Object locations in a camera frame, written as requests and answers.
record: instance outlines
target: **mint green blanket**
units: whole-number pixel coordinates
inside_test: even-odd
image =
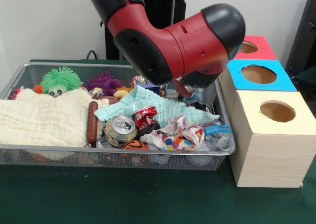
[[[205,119],[218,119],[218,115],[204,112],[194,107],[187,107],[185,103],[177,102],[160,97],[150,90],[136,86],[120,102],[98,109],[94,115],[101,121],[107,121],[116,115],[131,117],[134,111],[144,106],[153,105],[156,107],[157,115],[154,117],[163,128],[168,121],[179,114],[185,114],[190,123],[199,124]]]

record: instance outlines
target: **cable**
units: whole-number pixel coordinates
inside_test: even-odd
[[[98,60],[97,54],[96,54],[95,51],[93,51],[93,50],[90,50],[90,51],[89,51],[89,53],[88,53],[88,55],[87,55],[87,57],[86,57],[85,59],[89,59],[90,54],[93,54],[93,55],[94,55],[94,59],[95,59],[95,60]]]

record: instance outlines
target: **purple octopus toy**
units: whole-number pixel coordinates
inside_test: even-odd
[[[123,82],[115,79],[108,71],[102,74],[94,75],[94,77],[87,81],[85,87],[87,90],[93,90],[98,87],[103,90],[104,95],[113,96],[117,88],[122,87]]]

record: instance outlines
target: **green fuzzy toy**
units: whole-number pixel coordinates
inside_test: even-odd
[[[81,81],[72,69],[59,67],[58,70],[52,69],[45,74],[40,85],[43,93],[57,97],[69,90],[78,89],[81,86]]]

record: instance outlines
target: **red soda can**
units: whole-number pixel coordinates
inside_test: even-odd
[[[153,117],[157,115],[156,107],[149,105],[134,112],[132,118],[136,127],[141,131],[150,124],[156,123]]]

